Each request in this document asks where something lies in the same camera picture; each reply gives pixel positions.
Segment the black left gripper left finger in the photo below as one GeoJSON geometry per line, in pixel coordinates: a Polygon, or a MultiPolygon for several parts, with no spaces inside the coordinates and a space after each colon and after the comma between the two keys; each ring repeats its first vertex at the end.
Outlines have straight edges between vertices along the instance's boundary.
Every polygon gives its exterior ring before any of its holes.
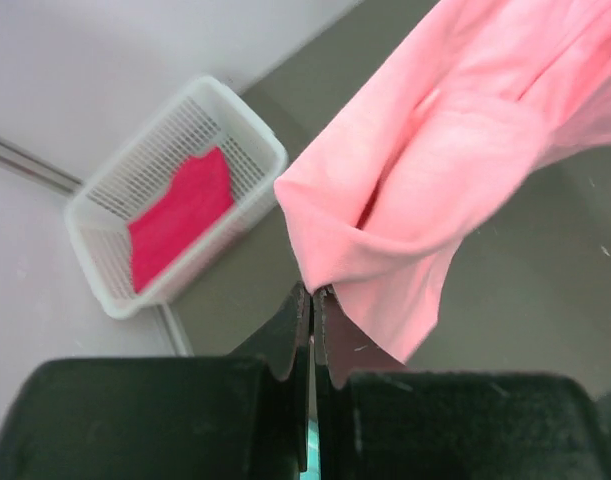
{"type": "Polygon", "coordinates": [[[46,362],[0,427],[0,479],[296,479],[310,334],[296,285],[227,355],[46,362]]]}

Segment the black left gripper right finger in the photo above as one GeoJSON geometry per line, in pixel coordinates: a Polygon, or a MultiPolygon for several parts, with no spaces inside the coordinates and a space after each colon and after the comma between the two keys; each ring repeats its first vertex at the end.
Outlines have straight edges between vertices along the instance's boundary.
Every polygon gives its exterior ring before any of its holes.
{"type": "Polygon", "coordinates": [[[312,298],[325,479],[611,479],[611,427],[573,379],[410,371],[312,298]]]}

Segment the pink t-shirt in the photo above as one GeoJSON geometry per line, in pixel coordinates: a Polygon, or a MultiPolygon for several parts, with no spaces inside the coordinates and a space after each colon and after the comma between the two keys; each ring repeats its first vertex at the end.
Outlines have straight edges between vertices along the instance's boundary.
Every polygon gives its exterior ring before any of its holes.
{"type": "Polygon", "coordinates": [[[611,145],[611,1],[441,1],[275,181],[309,291],[407,360],[463,239],[611,145]]]}

